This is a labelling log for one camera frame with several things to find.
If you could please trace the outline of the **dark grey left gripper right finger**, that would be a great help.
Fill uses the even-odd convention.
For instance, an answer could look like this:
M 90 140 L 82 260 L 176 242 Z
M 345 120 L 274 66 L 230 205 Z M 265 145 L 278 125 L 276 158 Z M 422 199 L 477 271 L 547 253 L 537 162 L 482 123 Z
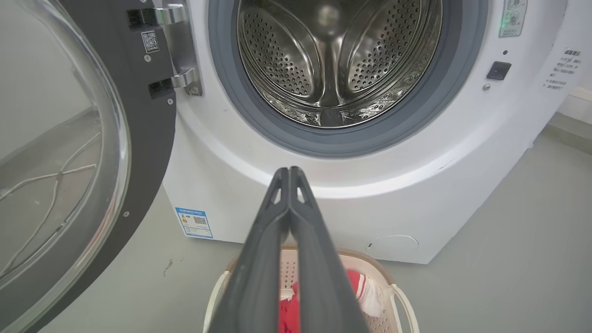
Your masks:
M 288 179 L 290 232 L 297 242 L 298 301 L 302 333 L 367 333 L 368 325 L 328 234 L 304 171 Z

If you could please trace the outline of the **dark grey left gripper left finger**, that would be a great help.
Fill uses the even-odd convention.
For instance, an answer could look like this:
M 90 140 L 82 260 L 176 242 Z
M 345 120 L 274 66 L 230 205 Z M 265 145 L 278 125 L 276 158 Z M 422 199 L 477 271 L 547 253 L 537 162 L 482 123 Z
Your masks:
M 277 333 L 281 246 L 289 232 L 289 171 L 269 184 L 222 299 L 210 333 Z

